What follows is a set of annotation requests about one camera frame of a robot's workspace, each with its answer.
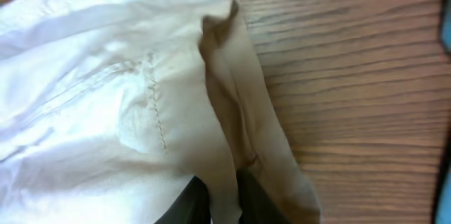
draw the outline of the white cloth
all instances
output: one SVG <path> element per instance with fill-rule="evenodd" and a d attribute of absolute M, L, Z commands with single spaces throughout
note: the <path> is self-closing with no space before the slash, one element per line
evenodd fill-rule
<path fill-rule="evenodd" d="M 152 223 L 193 175 L 214 223 L 236 223 L 244 166 L 292 220 L 317 213 L 236 13 L 233 0 L 3 6 L 0 223 Z"/>

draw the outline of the folded fabric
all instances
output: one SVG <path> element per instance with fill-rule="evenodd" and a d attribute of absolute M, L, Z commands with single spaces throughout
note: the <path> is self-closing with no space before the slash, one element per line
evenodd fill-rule
<path fill-rule="evenodd" d="M 193 175 L 236 223 L 243 167 L 320 222 L 233 0 L 14 0 L 0 77 L 2 223 L 153 223 Z"/>

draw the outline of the wood grain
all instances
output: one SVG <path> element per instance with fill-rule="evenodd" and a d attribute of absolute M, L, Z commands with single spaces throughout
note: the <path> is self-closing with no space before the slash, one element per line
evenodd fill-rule
<path fill-rule="evenodd" d="M 238 1 L 324 223 L 430 223 L 451 109 L 440 0 Z"/>

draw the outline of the table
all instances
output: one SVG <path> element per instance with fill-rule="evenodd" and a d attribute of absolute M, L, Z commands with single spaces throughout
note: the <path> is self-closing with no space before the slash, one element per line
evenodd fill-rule
<path fill-rule="evenodd" d="M 238 2 L 324 223 L 430 223 L 451 109 L 441 0 Z"/>

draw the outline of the wooden table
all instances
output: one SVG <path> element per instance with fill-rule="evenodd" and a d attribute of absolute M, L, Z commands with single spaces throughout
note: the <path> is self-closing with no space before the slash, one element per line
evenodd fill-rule
<path fill-rule="evenodd" d="M 324 223 L 430 223 L 451 108 L 440 0 L 238 1 Z"/>

